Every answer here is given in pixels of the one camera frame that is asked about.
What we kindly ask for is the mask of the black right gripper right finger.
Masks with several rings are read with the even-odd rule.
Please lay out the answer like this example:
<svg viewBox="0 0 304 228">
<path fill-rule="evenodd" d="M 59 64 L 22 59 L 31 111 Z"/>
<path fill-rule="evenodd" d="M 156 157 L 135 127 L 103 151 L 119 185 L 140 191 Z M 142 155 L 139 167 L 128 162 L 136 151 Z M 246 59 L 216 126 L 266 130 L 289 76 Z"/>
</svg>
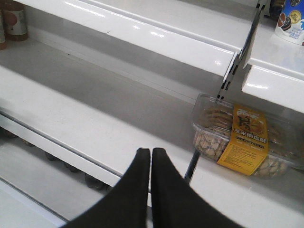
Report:
<svg viewBox="0 0 304 228">
<path fill-rule="evenodd" d="M 164 148 L 152 151 L 155 228 L 240 228 L 202 199 L 179 174 Z"/>
</svg>

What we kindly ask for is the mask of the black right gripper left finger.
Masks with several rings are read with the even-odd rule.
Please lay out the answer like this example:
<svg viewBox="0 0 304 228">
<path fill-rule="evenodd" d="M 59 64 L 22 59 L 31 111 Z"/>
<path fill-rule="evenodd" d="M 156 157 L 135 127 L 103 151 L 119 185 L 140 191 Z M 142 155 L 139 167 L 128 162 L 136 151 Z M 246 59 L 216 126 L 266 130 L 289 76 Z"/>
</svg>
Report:
<svg viewBox="0 0 304 228">
<path fill-rule="evenodd" d="M 139 148 L 110 192 L 64 228 L 145 228 L 151 154 Z"/>
</svg>

